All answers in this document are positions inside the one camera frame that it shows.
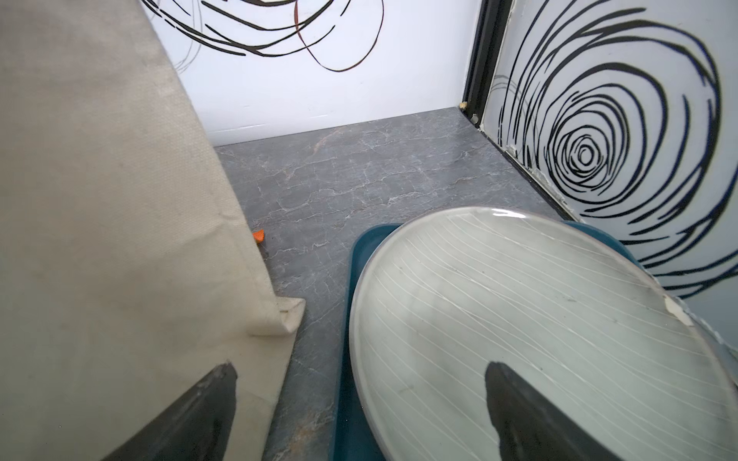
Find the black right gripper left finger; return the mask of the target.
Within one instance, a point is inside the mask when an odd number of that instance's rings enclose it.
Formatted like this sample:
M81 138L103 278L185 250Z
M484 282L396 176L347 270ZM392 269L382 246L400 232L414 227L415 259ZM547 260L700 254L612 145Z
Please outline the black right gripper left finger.
M222 460L236 413L238 373L229 363L208 372L108 460Z

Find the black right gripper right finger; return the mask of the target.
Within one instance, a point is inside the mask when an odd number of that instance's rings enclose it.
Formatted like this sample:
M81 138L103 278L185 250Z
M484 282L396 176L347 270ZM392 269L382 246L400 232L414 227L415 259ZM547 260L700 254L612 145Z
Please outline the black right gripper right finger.
M618 458L507 364L489 363L484 381L488 413L500 437L501 459Z

